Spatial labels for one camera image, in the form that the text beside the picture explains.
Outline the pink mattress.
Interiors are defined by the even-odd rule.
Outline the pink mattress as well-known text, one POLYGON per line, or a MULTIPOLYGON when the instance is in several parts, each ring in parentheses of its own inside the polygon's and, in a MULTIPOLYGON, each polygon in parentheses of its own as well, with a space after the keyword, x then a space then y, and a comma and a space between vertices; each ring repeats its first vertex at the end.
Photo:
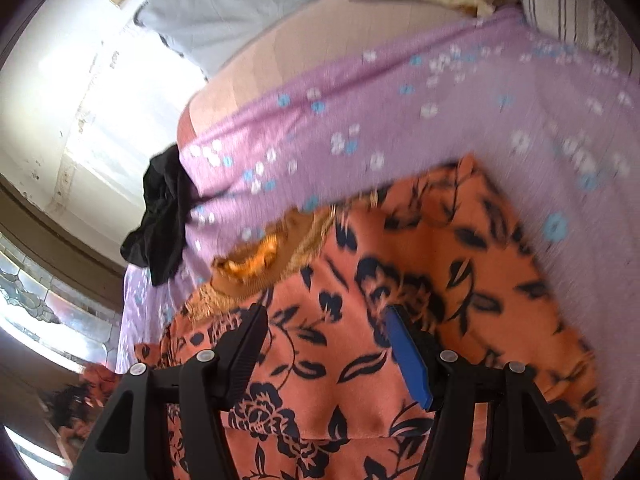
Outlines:
POLYGON ((183 148, 240 107, 314 68, 398 37, 466 18, 461 11, 409 0, 317 0, 244 47, 209 78, 183 110, 183 148))

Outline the black crumpled garment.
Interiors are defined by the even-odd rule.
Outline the black crumpled garment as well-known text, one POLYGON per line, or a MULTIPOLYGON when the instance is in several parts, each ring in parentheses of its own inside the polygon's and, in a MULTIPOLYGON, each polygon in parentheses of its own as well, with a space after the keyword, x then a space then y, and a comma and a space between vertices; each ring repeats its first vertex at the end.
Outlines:
POLYGON ((180 162, 177 144, 150 159, 143 176, 144 213, 127 234, 120 255, 149 271, 154 287, 171 280, 182 263, 186 222, 195 203, 195 188, 180 162))

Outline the brown door with stained glass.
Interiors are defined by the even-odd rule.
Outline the brown door with stained glass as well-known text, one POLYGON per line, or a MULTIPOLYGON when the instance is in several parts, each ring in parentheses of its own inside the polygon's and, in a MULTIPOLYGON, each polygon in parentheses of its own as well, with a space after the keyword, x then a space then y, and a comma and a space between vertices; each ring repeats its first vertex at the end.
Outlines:
POLYGON ((115 367, 121 284, 121 266, 1 182, 1 427, 38 479, 70 474, 43 396, 89 363, 115 367))

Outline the purple floral bed sheet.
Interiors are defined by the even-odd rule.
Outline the purple floral bed sheet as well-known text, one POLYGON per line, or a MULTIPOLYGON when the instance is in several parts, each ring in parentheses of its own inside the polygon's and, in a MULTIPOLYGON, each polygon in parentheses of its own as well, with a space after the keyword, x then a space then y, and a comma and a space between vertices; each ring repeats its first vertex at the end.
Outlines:
POLYGON ((562 313, 596 354, 613 478, 639 439, 638 84, 503 10, 372 42, 250 104, 238 85, 218 76, 180 117, 180 160, 200 201, 170 281, 126 271, 117 369, 160 338, 213 258, 283 211, 473 153, 522 214, 562 313))

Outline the grey-blue pillow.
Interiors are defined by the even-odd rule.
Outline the grey-blue pillow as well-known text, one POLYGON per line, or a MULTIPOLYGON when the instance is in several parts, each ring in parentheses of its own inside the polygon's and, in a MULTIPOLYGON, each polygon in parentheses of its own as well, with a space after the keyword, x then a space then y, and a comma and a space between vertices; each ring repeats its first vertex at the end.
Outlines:
POLYGON ((146 0, 134 24, 155 32, 209 78, 265 30, 311 1, 146 0))

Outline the striped floral pillow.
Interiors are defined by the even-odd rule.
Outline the striped floral pillow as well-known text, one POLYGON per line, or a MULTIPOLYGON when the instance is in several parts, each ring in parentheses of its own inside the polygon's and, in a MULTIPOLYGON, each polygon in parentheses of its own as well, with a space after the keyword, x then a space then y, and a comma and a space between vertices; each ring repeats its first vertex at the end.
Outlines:
POLYGON ((589 50, 632 79, 639 50, 604 0, 521 0, 526 20, 544 34, 589 50))

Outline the orange black floral garment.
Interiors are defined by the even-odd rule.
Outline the orange black floral garment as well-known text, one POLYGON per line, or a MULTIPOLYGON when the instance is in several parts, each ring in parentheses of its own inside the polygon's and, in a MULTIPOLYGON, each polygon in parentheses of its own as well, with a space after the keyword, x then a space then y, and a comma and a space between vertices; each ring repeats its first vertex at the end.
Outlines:
POLYGON ((241 478, 413 478, 437 389, 416 335, 472 365, 522 364, 582 476, 602 477, 593 350, 562 319, 520 220, 474 157, 292 211, 213 270, 136 356, 182 365, 264 308, 253 373, 221 416, 241 478))

